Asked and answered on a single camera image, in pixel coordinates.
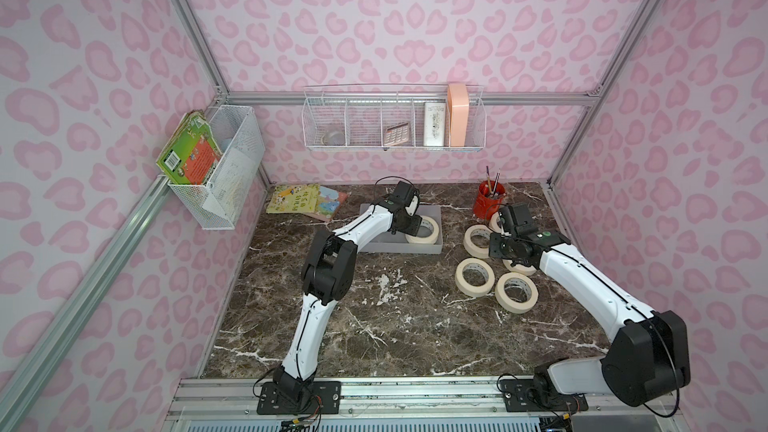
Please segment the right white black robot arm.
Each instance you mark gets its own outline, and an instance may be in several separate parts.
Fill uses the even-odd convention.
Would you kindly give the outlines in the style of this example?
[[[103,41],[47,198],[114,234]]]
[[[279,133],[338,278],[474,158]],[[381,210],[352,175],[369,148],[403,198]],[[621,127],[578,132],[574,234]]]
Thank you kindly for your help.
[[[631,406],[679,396],[691,382],[688,334],[675,312],[659,312],[622,289],[590,263],[562,233],[539,228],[524,203],[502,205],[489,254],[532,267],[566,289],[605,332],[601,357],[562,359],[539,366],[533,396],[546,407],[559,397],[611,394]]]

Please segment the beige masking tape roll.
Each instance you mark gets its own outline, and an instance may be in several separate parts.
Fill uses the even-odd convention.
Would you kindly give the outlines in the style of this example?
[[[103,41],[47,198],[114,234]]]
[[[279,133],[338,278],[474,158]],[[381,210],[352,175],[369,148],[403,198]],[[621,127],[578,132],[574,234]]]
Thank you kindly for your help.
[[[479,298],[491,291],[495,284],[495,274],[484,260],[467,258],[457,265],[454,280],[460,292],[468,297]]]
[[[485,225],[470,226],[463,237],[463,246],[466,252],[477,259],[488,259],[490,235],[491,229]]]
[[[529,312],[539,298],[536,285],[527,276],[514,272],[497,281],[494,294],[499,305],[513,314]]]
[[[495,212],[491,216],[491,218],[489,219],[488,227],[492,232],[495,232],[495,233],[501,234],[504,232],[503,220],[499,212]]]
[[[422,216],[414,235],[406,234],[406,241],[416,245],[435,245],[440,235],[439,224],[429,216]]]
[[[532,276],[538,271],[536,267],[521,265],[510,259],[503,259],[502,264],[508,271],[524,276]]]

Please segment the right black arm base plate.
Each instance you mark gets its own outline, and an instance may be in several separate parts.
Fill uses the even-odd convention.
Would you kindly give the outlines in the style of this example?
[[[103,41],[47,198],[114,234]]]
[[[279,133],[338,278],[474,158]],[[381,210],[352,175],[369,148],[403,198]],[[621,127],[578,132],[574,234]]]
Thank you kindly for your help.
[[[589,410],[583,394],[561,394],[538,378],[521,379],[502,375],[496,382],[507,412],[577,414]]]

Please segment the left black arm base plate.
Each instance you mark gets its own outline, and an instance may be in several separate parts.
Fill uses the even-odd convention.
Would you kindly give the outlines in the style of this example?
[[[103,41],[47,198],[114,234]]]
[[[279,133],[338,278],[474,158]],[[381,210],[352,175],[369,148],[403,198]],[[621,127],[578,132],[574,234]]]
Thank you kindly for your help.
[[[298,392],[282,390],[276,383],[268,382],[257,393],[258,415],[302,415],[320,407],[321,414],[339,413],[342,383],[321,380],[302,386]]]

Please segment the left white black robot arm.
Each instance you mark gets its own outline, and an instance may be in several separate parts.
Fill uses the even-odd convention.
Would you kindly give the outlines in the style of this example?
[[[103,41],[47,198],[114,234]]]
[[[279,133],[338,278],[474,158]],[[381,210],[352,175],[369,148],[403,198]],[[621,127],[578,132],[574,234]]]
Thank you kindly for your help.
[[[301,269],[301,315],[288,352],[273,375],[283,397],[294,403],[309,399],[320,346],[334,308],[351,288],[359,249],[385,232],[415,236],[422,223],[419,204],[418,188],[401,180],[352,222],[315,234]]]

